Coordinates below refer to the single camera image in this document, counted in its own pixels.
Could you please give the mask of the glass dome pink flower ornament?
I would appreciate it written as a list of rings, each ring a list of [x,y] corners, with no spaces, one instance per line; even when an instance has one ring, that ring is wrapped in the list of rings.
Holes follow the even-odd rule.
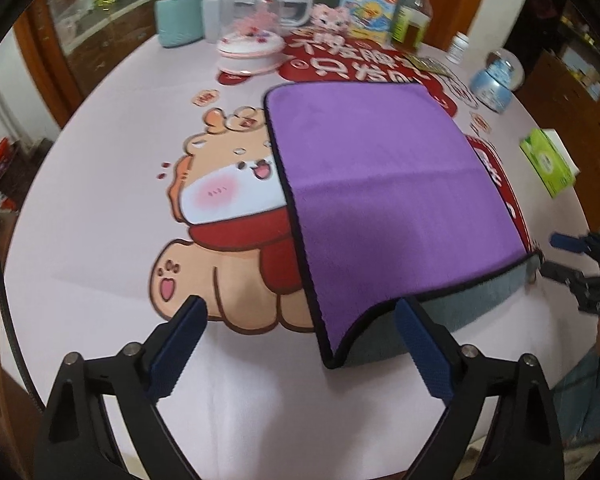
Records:
[[[219,70],[252,77],[283,63],[283,0],[220,0]]]

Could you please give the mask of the wooden glass door cabinet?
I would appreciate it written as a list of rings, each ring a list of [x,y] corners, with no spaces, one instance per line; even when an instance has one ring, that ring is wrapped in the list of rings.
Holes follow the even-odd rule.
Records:
[[[157,31],[158,0],[33,0],[15,38],[50,116],[62,128],[86,97]]]

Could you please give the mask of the teal cylindrical container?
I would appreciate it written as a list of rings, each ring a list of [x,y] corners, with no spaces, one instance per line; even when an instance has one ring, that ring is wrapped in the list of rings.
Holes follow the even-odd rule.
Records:
[[[155,20],[163,48],[177,48],[204,38],[202,0],[158,0]]]

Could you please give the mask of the translucent white squeeze bottle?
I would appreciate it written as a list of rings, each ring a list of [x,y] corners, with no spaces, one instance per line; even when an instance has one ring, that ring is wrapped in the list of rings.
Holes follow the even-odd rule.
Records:
[[[215,44],[221,30],[221,0],[202,0],[201,12],[204,22],[204,39]]]

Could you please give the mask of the blue duck carton box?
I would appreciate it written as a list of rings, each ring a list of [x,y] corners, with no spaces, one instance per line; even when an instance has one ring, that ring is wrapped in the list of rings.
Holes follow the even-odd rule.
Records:
[[[340,0],[349,11],[349,36],[376,42],[388,40],[398,0]]]

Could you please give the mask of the blue snow globe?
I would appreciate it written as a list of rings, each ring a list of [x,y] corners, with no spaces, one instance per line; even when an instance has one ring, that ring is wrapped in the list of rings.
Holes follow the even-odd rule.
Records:
[[[498,49],[488,54],[483,69],[471,78],[469,90],[489,110],[502,114],[523,83],[524,68],[516,55]]]

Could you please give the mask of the cartoon printed tablecloth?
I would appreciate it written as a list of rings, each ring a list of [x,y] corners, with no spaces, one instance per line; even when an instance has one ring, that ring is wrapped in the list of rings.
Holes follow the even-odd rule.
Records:
[[[84,101],[23,205],[6,261],[18,340],[49,394],[62,358],[110,356],[144,339],[192,295],[209,324],[174,393],[159,403],[206,479],[369,479],[411,465],[442,412],[406,354],[327,368],[301,283],[265,93],[298,82],[421,84],[475,148],[498,161],[533,247],[588,229],[571,190],[551,198],[519,148],[534,126],[518,104],[480,105],[450,81],[361,41],[291,37],[288,62],[243,82],[212,44],[149,40]],[[588,352],[595,321],[539,278],[454,330],[490,356],[535,354],[558,382]]]

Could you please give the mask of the purple and grey towel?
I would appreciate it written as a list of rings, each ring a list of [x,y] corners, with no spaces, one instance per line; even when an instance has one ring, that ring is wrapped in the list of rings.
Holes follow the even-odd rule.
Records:
[[[405,353],[403,297],[459,330],[538,270],[498,161],[421,84],[282,84],[263,108],[327,368]]]

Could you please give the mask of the small white pill bottle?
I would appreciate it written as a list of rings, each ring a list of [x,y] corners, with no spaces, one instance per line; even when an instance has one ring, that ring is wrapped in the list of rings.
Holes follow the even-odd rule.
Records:
[[[457,32],[446,51],[446,58],[454,64],[460,64],[469,47],[469,38],[462,32]]]

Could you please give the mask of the pink brick block figure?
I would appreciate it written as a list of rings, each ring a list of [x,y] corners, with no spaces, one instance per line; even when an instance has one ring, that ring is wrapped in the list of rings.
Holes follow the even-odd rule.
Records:
[[[349,30],[350,10],[346,6],[331,8],[324,3],[314,4],[311,11],[311,24],[324,32],[345,34]]]

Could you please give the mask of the oil bottle with green label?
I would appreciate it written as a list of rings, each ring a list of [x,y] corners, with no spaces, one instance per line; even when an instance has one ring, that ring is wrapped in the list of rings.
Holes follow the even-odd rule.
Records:
[[[391,41],[404,53],[415,53],[432,19],[430,0],[402,0],[396,9]]]

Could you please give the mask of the green tissue pack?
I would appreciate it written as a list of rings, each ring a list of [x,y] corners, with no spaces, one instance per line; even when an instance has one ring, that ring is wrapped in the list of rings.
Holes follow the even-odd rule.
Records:
[[[580,169],[555,129],[532,129],[519,147],[551,198],[576,183]]]

